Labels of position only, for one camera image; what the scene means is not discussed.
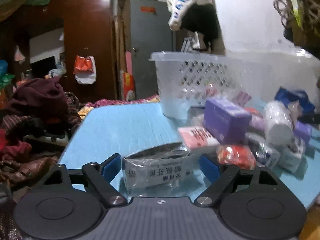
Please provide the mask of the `white round bottle in bag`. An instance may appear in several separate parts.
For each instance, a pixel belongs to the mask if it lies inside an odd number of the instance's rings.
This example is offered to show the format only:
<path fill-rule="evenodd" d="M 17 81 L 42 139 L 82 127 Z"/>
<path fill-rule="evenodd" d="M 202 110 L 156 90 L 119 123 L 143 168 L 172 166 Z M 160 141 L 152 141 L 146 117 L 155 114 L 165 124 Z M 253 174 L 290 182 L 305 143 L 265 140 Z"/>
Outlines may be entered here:
<path fill-rule="evenodd" d="M 268 102 L 263 111 L 263 120 L 268 143 L 283 146 L 293 138 L 293 122 L 290 112 L 282 102 Z"/>

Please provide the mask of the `dark red wooden wardrobe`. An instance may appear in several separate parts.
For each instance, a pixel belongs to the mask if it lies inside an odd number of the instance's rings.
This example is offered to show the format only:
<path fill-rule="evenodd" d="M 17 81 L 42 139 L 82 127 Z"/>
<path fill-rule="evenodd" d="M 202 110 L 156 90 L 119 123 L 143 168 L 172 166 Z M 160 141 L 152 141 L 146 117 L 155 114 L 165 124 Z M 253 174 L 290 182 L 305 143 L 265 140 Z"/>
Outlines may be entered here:
<path fill-rule="evenodd" d="M 64 91 L 74 93 L 81 102 L 117 97 L 112 0 L 50 0 L 47 6 L 23 5 L 14 16 L 29 38 L 63 23 L 67 69 L 61 79 Z M 77 83 L 73 73 L 76 56 L 94 57 L 97 79 L 92 85 Z"/>

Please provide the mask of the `maroon clothes pile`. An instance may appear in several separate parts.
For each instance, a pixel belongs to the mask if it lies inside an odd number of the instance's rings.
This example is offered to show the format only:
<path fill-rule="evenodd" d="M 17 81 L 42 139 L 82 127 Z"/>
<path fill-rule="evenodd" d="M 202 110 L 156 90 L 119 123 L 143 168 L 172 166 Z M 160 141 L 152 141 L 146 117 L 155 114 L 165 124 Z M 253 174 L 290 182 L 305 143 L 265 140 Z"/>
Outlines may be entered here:
<path fill-rule="evenodd" d="M 13 189 L 32 186 L 57 163 L 57 151 L 38 150 L 24 137 L 42 137 L 44 132 L 73 135 L 82 122 L 79 105 L 58 77 L 35 78 L 17 88 L 1 111 L 1 184 Z"/>

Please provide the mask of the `white medicine box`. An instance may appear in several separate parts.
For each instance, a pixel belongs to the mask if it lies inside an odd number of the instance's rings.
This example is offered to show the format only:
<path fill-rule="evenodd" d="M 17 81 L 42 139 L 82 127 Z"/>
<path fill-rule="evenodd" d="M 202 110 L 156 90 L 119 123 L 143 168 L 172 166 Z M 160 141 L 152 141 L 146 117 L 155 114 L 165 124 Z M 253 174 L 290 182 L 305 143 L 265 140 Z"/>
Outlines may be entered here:
<path fill-rule="evenodd" d="M 126 188 L 140 190 L 185 179 L 197 168 L 198 159 L 198 156 L 181 142 L 128 155 L 122 161 Z"/>

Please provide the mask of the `white plastic lattice basket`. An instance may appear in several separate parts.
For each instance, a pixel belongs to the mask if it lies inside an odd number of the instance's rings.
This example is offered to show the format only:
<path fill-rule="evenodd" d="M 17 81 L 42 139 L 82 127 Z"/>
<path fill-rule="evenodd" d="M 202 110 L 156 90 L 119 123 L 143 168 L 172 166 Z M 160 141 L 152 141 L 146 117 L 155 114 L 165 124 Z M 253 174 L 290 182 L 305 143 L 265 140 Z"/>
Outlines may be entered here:
<path fill-rule="evenodd" d="M 261 97 L 264 70 L 256 63 L 230 57 L 182 52 L 154 52 L 162 112 L 174 119 L 186 119 L 190 107 L 204 106 L 212 96 L 247 94 Z"/>

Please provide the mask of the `white black hanging jacket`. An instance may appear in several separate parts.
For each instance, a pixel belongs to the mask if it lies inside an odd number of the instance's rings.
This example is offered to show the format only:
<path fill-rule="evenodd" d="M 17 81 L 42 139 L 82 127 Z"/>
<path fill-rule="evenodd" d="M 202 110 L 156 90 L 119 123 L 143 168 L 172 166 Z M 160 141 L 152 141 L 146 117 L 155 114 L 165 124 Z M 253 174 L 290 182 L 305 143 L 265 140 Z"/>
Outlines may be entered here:
<path fill-rule="evenodd" d="M 216 12 L 215 0 L 167 0 L 172 31 L 186 30 L 195 37 L 198 50 L 223 55 L 225 45 Z"/>

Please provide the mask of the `metal crutches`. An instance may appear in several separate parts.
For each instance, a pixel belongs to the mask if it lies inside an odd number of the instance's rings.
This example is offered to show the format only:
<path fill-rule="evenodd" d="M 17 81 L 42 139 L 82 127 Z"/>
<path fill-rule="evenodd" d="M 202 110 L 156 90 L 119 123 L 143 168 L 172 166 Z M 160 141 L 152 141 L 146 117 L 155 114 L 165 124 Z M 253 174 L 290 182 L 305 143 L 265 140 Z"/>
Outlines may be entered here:
<path fill-rule="evenodd" d="M 195 37 L 189 36 L 184 38 L 181 52 L 182 53 L 192 53 L 193 51 L 198 50 Z"/>

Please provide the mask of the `blue shopping bag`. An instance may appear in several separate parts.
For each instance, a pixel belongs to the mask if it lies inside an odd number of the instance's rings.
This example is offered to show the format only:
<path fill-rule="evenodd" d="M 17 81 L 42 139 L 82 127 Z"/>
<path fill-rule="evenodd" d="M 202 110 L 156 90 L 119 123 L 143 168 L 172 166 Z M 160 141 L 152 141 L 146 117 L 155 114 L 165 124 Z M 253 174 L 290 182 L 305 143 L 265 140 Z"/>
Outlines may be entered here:
<path fill-rule="evenodd" d="M 292 117 L 300 117 L 315 113 L 314 104 L 309 100 L 306 91 L 301 89 L 288 90 L 280 87 L 274 100 L 281 102 L 289 110 Z"/>

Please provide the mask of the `pink white flat box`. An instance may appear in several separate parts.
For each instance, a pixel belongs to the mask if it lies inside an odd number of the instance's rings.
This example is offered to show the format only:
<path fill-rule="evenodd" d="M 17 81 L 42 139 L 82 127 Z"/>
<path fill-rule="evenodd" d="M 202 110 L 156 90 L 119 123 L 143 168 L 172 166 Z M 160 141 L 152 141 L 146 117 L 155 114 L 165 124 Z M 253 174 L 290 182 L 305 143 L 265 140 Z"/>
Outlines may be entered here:
<path fill-rule="evenodd" d="M 178 128 L 183 143 L 191 150 L 197 148 L 215 148 L 220 143 L 205 128 L 201 126 L 180 127 Z"/>

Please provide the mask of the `dark hanging bag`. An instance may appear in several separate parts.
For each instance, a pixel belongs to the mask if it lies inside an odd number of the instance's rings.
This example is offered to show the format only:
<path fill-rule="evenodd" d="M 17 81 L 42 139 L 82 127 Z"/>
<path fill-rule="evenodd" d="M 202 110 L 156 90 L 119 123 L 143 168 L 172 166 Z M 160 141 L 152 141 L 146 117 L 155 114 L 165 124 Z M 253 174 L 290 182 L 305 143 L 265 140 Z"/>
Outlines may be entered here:
<path fill-rule="evenodd" d="M 284 37 L 319 58 L 319 0 L 286 0 Z"/>

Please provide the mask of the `red item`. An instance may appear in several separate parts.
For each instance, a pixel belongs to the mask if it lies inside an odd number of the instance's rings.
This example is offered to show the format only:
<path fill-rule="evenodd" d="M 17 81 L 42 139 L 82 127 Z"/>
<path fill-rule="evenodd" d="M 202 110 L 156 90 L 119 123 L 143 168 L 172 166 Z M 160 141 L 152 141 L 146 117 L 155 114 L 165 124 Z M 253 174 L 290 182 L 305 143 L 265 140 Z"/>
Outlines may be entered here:
<path fill-rule="evenodd" d="M 220 164 L 236 165 L 241 169 L 253 170 L 257 161 L 248 146 L 223 145 L 217 150 L 217 161 Z"/>

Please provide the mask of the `white black labelled box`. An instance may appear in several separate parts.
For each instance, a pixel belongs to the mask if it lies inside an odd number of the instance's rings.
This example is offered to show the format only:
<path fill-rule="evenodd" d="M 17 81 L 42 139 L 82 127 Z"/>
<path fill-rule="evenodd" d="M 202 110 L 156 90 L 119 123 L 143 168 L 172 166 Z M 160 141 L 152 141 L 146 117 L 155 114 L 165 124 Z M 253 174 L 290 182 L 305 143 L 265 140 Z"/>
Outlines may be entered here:
<path fill-rule="evenodd" d="M 266 140 L 259 142 L 252 149 L 257 162 L 272 169 L 277 165 L 291 173 L 295 173 L 303 159 L 306 150 L 305 141 L 294 137 L 285 146 L 271 146 Z"/>

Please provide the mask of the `purple cube box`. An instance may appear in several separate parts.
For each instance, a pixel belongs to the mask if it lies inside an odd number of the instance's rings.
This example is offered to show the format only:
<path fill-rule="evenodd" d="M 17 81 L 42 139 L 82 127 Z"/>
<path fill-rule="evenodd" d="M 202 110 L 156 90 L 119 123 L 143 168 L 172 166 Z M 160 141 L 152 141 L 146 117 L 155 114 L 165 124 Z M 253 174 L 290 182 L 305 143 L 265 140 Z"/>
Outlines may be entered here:
<path fill-rule="evenodd" d="M 203 125 L 221 145 L 243 142 L 251 120 L 251 113 L 227 99 L 206 101 Z"/>

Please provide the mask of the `red yellow printed bag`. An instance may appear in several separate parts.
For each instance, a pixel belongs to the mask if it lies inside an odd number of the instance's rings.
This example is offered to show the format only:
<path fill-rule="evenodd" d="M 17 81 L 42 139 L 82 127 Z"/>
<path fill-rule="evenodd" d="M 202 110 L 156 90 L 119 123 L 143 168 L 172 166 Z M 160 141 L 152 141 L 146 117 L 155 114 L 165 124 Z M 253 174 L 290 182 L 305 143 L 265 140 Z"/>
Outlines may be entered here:
<path fill-rule="evenodd" d="M 131 74 L 122 71 L 120 75 L 121 80 L 121 96 L 124 101 L 133 101 L 136 98 L 135 82 Z"/>

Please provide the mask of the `grey metal door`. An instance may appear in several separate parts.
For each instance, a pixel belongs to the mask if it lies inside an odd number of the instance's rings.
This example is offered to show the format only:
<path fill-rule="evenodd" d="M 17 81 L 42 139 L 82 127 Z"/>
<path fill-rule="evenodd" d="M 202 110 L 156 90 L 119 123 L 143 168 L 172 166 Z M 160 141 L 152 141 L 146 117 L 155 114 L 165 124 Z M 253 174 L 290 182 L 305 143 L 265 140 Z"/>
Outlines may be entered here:
<path fill-rule="evenodd" d="M 172 31 L 167 4 L 155 0 L 130 0 L 132 73 L 136 98 L 158 93 L 153 52 L 172 50 Z"/>

